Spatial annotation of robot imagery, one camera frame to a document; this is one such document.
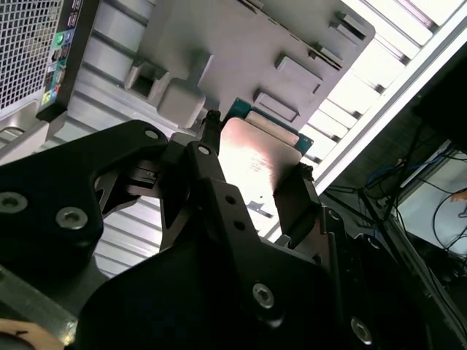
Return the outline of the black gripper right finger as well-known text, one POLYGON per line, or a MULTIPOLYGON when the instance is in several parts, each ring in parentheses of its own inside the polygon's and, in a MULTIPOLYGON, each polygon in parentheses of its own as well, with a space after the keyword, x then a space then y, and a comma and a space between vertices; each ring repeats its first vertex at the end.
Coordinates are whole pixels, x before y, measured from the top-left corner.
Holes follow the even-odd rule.
POLYGON ((312 167, 298 164, 277 186, 274 202, 287 243, 312 258, 331 278, 332 315, 349 347, 373 346, 373 311, 357 247, 333 209, 323 205, 312 181, 312 167))

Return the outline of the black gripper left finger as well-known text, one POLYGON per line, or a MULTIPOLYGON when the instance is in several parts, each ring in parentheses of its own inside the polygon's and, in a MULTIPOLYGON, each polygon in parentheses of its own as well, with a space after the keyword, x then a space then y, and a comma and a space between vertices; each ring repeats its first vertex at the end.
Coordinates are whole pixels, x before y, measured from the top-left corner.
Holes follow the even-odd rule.
POLYGON ((105 216, 141 196, 160 200, 169 248, 204 237, 241 289, 265 276, 261 241, 209 139, 180 144, 139 120, 1 167, 1 264, 53 295, 88 267, 105 216))

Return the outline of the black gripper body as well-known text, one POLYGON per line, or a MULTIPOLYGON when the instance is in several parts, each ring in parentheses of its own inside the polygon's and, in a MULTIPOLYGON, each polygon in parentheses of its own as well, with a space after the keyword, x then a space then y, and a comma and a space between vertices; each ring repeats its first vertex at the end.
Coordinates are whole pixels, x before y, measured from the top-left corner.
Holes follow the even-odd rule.
POLYGON ((371 297, 359 280, 336 302, 329 274, 258 243, 265 276, 241 289, 220 247, 197 237, 103 284, 83 308, 76 349, 428 349, 406 298, 371 297))

